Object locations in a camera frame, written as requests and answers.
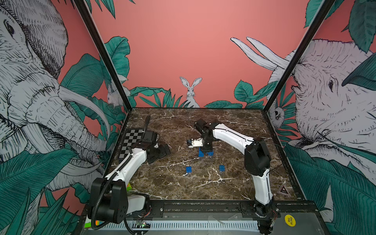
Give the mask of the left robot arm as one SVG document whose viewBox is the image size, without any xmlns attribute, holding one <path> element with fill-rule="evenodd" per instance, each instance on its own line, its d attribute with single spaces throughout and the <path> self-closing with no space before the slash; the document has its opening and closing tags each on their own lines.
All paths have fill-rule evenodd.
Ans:
<svg viewBox="0 0 376 235">
<path fill-rule="evenodd" d="M 91 185 L 88 218 L 105 224 L 119 224 L 133 212 L 150 211 L 150 203 L 141 194 L 127 194 L 127 186 L 135 172 L 144 163 L 170 155 L 167 144 L 142 145 L 137 144 L 122 163 L 105 177 L 97 178 Z"/>
</svg>

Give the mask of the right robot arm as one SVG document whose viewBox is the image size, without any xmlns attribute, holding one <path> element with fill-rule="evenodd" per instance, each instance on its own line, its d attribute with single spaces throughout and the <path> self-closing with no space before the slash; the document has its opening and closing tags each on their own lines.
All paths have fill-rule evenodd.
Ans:
<svg viewBox="0 0 376 235">
<path fill-rule="evenodd" d="M 255 213 L 261 218 L 276 219 L 274 198 L 269 179 L 271 156 L 266 143 L 260 138 L 243 135 L 221 122 L 205 122 L 199 119 L 194 124 L 200 133 L 199 139 L 187 141 L 189 148 L 199 147 L 202 153 L 212 152 L 212 143 L 223 141 L 244 155 L 244 167 L 252 175 L 255 189 Z"/>
</svg>

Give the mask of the checkerboard calibration board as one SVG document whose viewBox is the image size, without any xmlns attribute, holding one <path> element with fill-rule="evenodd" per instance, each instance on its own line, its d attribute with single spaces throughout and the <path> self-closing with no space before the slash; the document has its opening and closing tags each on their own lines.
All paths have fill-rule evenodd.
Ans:
<svg viewBox="0 0 376 235">
<path fill-rule="evenodd" d="M 124 141 L 123 141 L 123 144 L 121 145 L 118 159 L 124 159 L 125 156 L 129 154 L 127 147 L 139 141 L 142 138 L 142 135 L 143 135 L 143 129 L 140 129 L 140 128 L 126 129 Z"/>
</svg>

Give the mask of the rubiks cube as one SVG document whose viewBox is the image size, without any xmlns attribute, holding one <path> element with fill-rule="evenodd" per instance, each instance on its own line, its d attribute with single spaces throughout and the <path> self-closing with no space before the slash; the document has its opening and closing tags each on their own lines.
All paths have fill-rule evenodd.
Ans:
<svg viewBox="0 0 376 235">
<path fill-rule="evenodd" d="M 128 183 L 128 185 L 127 185 L 127 191 L 131 191 L 132 190 L 132 186 Z"/>
</svg>

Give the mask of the small green circuit board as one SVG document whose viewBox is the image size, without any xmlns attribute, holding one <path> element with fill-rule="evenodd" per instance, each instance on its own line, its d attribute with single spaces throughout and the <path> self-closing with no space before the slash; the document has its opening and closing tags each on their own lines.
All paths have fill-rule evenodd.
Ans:
<svg viewBox="0 0 376 235">
<path fill-rule="evenodd" d="M 150 229 L 151 224 L 147 221 L 138 221 L 136 222 L 135 228 L 137 229 Z"/>
</svg>

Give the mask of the warning triangle sticker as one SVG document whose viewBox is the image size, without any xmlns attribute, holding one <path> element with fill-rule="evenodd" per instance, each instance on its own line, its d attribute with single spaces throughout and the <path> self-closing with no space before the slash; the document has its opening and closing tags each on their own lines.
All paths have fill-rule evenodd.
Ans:
<svg viewBox="0 0 376 235">
<path fill-rule="evenodd" d="M 283 195 L 290 195 L 289 191 L 284 185 L 280 186 L 278 193 Z"/>
</svg>

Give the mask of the yellow round sticker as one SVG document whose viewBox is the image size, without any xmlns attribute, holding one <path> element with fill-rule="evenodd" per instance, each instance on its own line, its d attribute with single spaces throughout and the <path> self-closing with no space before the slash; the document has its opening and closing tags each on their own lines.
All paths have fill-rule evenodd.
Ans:
<svg viewBox="0 0 376 235">
<path fill-rule="evenodd" d="M 285 223 L 288 226 L 290 226 L 290 227 L 295 227 L 296 226 L 296 220 L 295 220 L 295 218 L 292 215 L 287 214 L 287 215 L 285 215 L 284 219 L 285 219 Z"/>
</svg>

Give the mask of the black front frame rail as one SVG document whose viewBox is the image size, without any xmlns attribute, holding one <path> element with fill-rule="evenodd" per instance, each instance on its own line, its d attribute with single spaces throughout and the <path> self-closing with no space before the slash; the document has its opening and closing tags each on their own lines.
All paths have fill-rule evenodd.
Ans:
<svg viewBox="0 0 376 235">
<path fill-rule="evenodd" d="M 240 213 L 244 218 L 267 219 L 282 213 L 314 213 L 319 210 L 312 201 L 273 201 L 262 206 L 253 200 L 151 200 L 148 217 L 162 218 L 167 213 Z"/>
</svg>

